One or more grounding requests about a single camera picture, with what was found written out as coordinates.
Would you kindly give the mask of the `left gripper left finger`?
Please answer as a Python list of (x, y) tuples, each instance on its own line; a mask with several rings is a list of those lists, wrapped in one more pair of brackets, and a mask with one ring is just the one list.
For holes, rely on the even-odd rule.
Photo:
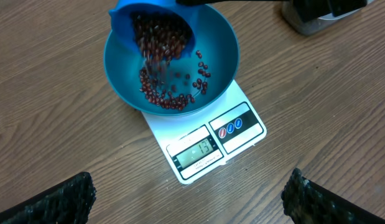
[(0, 213), (5, 224), (86, 224), (96, 200), (90, 173), (81, 172)]

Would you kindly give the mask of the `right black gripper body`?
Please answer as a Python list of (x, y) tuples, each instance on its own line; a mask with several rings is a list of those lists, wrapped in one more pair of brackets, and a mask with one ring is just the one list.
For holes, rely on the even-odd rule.
[(331, 15), (331, 20), (351, 13), (368, 4), (367, 0), (292, 0), (303, 22)]

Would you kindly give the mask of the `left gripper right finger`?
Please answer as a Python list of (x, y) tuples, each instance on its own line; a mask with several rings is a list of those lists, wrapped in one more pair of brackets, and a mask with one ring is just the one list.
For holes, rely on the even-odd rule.
[(284, 214), (296, 224), (385, 224), (367, 210), (343, 199), (295, 168), (282, 193)]

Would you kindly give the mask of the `red beans in bowl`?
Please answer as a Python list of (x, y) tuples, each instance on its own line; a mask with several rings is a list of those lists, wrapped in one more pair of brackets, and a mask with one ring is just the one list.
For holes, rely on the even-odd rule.
[(197, 95), (207, 94), (207, 79), (211, 73), (204, 62), (198, 63), (197, 78), (189, 73), (172, 71), (170, 63), (167, 58), (145, 56), (139, 70), (139, 91), (150, 104), (165, 110), (182, 111), (196, 102)]

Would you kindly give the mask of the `red beans in scoop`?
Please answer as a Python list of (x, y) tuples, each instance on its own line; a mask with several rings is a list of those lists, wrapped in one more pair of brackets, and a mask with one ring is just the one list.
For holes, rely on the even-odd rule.
[(134, 41), (148, 60), (179, 59), (192, 41), (190, 26), (177, 14), (145, 11), (131, 13)]

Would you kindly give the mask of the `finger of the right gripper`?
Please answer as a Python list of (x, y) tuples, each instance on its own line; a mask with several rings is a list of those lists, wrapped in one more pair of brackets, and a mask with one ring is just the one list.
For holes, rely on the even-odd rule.
[(176, 0), (176, 3), (182, 4), (184, 6), (198, 6), (204, 4), (212, 4), (217, 2), (226, 2), (226, 1), (289, 1), (289, 0)]

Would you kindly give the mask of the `clear plastic container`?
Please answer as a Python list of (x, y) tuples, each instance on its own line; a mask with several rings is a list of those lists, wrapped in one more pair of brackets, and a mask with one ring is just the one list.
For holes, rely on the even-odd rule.
[[(297, 11), (293, 7), (291, 1), (292, 0), (284, 1), (282, 3), (282, 10), (281, 10), (282, 16), (289, 23), (289, 25), (293, 27), (298, 33), (306, 36), (316, 34), (317, 32), (320, 32), (321, 30), (324, 30), (332, 26), (334, 23), (342, 20), (343, 18), (348, 17), (356, 12), (359, 12), (363, 8), (362, 7), (361, 9), (345, 14), (344, 16), (334, 18), (332, 20), (331, 20), (331, 15), (328, 15), (318, 19), (314, 19), (312, 21), (303, 22), (299, 17), (299, 15), (297, 14)], [(372, 2), (374, 2), (374, 0), (367, 0), (367, 1), (368, 1), (368, 4), (371, 4)]]

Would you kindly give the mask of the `blue metal bowl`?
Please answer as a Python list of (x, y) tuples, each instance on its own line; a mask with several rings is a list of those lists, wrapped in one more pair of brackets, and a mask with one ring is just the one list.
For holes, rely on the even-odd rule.
[(196, 102), (184, 110), (165, 110), (150, 104), (139, 91), (139, 70), (143, 66), (142, 57), (123, 47), (113, 34), (108, 36), (104, 48), (103, 62), (109, 84), (125, 103), (133, 108), (157, 116), (181, 116), (200, 111), (216, 101), (234, 81), (239, 65), (239, 45), (232, 25), (211, 6), (200, 9), (198, 34), (195, 50), (203, 54), (174, 60), (172, 71), (189, 73), (198, 77), (198, 63), (208, 65), (211, 77), (206, 95), (197, 95)]

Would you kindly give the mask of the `blue plastic measuring scoop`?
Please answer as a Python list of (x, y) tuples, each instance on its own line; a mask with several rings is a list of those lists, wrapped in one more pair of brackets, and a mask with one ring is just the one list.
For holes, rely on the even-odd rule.
[(198, 34), (198, 13), (203, 4), (183, 5), (176, 0), (119, 0), (114, 9), (109, 10), (113, 35), (127, 49), (138, 53), (139, 49), (134, 40), (135, 31), (132, 28), (131, 13), (142, 11), (148, 14), (176, 14), (191, 28), (192, 37), (182, 50), (181, 57), (190, 57)]

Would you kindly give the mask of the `white digital kitchen scale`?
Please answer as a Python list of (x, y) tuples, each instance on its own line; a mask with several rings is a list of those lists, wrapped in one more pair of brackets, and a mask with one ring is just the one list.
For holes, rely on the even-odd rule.
[(144, 114), (181, 184), (188, 185), (264, 139), (267, 129), (236, 82), (192, 114)]

